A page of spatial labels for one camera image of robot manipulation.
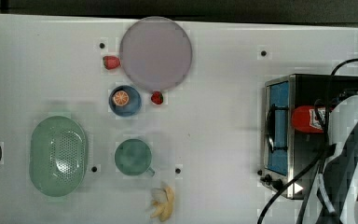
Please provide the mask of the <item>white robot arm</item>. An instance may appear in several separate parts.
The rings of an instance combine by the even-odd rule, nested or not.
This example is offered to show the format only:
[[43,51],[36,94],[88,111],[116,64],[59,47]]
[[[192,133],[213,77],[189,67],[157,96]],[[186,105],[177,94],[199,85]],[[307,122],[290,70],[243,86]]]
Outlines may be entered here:
[[356,224],[358,197],[358,95],[341,102],[331,113],[329,143],[334,153],[313,181],[301,224]]

